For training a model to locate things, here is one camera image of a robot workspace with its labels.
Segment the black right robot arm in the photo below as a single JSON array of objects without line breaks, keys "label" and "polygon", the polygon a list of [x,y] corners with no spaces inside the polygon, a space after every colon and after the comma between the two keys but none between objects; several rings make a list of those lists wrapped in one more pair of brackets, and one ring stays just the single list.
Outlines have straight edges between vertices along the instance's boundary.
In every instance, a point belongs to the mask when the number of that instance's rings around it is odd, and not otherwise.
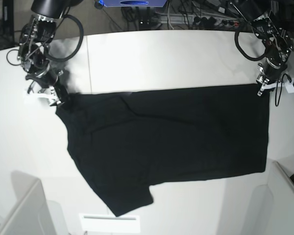
[{"label": "black right robot arm", "polygon": [[[72,59],[80,50],[84,28],[80,20],[69,14],[71,7],[79,5],[79,0],[35,0],[33,15],[21,30],[17,60],[26,72],[25,80],[31,81],[27,94],[46,99],[49,106],[59,107],[70,101],[66,87],[61,83],[61,70],[56,71],[52,62],[64,63]],[[64,58],[56,58],[49,53],[50,43],[65,19],[76,23],[79,39],[75,50]]]}]

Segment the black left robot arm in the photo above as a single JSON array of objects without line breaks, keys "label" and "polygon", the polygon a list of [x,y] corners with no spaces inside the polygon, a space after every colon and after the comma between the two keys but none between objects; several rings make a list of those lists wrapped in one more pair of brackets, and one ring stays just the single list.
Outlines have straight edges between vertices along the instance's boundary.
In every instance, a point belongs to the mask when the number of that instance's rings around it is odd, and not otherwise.
[{"label": "black left robot arm", "polygon": [[259,75],[256,79],[259,86],[257,95],[262,96],[265,90],[272,90],[272,84],[278,87],[282,83],[280,77],[288,67],[287,61],[294,51],[294,43],[271,11],[268,0],[231,0],[230,3],[265,47],[264,53],[259,57],[247,55],[239,44],[239,35],[244,25],[235,31],[235,46],[243,57],[254,62],[264,60],[264,63],[258,64]]}]

